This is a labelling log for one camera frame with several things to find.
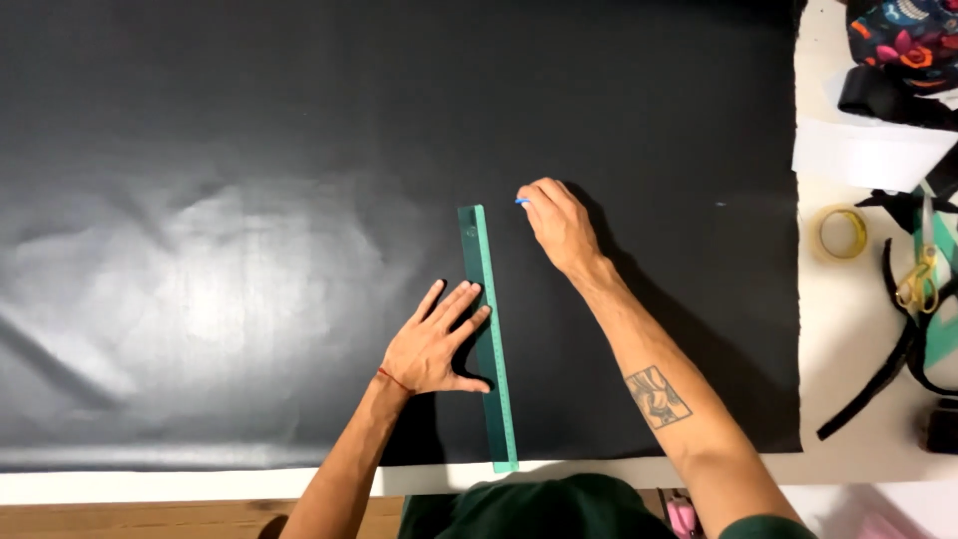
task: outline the shirt sleeve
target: shirt sleeve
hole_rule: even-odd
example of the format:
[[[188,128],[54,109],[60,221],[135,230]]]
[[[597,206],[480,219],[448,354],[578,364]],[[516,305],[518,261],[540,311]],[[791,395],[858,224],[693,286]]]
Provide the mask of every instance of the shirt sleeve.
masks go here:
[[[732,523],[718,539],[815,539],[815,535],[785,517],[755,515]]]

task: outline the gold scissors handle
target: gold scissors handle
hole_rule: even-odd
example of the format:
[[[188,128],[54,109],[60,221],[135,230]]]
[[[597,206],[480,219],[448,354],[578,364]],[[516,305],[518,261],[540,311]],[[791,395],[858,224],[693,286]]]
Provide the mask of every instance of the gold scissors handle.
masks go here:
[[[935,286],[935,246],[924,246],[915,268],[899,282],[895,300],[909,312],[930,315],[938,309],[938,287]]]

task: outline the red string bracelet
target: red string bracelet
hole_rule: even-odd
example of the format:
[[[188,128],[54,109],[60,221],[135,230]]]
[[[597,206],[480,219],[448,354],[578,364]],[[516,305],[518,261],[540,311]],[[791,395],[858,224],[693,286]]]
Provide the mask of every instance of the red string bracelet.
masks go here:
[[[412,389],[410,389],[409,387],[404,386],[404,385],[402,384],[402,382],[400,382],[399,380],[397,380],[392,374],[389,374],[388,372],[386,372],[386,369],[380,367],[380,368],[379,368],[379,372],[385,374],[386,376],[389,377],[390,380],[392,380],[393,382],[396,382],[397,384],[399,384],[399,387],[402,387],[403,389],[405,389],[407,393],[412,393],[412,392],[413,392]]]

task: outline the tattoo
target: tattoo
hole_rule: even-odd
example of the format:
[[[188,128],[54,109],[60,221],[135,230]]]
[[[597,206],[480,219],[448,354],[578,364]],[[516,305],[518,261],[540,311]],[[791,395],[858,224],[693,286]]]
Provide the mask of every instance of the tattoo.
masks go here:
[[[656,366],[626,376],[626,386],[653,429],[661,429],[692,415],[692,410]]]

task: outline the masking tape roll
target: masking tape roll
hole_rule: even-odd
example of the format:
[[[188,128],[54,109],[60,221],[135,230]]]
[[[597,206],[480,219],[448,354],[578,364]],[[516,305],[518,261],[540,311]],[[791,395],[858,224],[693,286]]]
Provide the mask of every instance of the masking tape roll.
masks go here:
[[[841,218],[848,220],[855,229],[855,239],[842,251],[833,251],[826,246],[825,222],[829,219]],[[811,251],[819,258],[830,262],[849,262],[854,260],[868,245],[868,224],[865,214],[851,204],[833,204],[818,210],[809,223],[809,245]]]

